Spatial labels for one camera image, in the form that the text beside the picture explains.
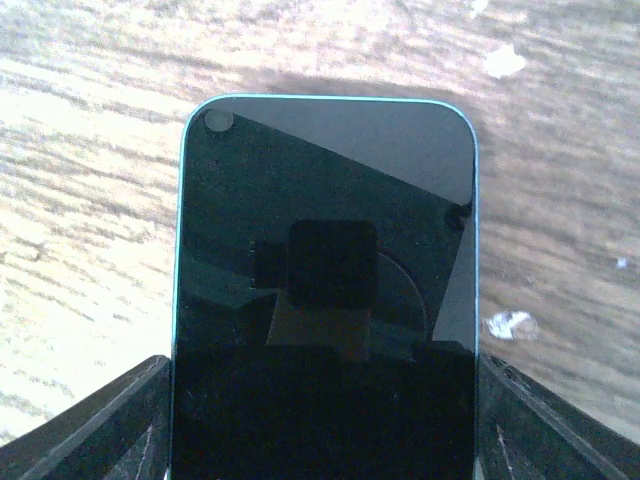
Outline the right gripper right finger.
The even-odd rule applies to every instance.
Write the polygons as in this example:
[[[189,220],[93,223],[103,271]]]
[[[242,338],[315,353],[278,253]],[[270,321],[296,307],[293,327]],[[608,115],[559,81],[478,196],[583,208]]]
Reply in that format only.
[[[478,358],[485,479],[637,479],[639,445],[490,355]]]

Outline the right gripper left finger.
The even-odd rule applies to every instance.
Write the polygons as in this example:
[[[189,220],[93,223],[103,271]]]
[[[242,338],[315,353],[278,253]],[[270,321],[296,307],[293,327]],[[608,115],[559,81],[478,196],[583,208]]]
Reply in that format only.
[[[3,479],[163,479],[171,362],[151,356],[1,448]]]

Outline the teal-edged black phone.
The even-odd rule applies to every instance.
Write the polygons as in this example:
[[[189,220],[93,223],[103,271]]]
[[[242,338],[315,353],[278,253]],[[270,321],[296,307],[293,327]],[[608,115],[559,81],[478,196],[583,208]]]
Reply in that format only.
[[[181,145],[172,479],[470,479],[478,142],[430,99],[227,94]]]

